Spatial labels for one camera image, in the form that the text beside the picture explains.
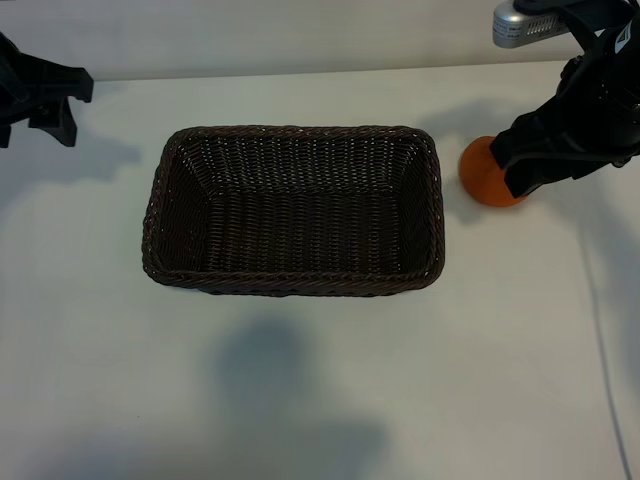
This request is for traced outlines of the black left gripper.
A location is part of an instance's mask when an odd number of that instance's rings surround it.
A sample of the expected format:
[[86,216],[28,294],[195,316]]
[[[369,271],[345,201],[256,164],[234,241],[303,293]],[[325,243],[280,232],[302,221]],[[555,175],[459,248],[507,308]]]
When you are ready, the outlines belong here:
[[68,98],[93,98],[94,80],[84,68],[60,65],[22,53],[1,34],[0,148],[7,148],[10,126],[29,118],[29,127],[74,147],[77,125]]

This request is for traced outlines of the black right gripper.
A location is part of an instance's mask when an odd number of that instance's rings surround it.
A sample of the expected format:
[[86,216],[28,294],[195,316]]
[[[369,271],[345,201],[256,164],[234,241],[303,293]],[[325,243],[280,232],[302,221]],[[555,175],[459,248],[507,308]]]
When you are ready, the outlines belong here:
[[494,140],[513,198],[542,184],[578,180],[595,166],[626,163],[639,152],[639,51],[583,54],[569,60],[555,95],[514,120]]

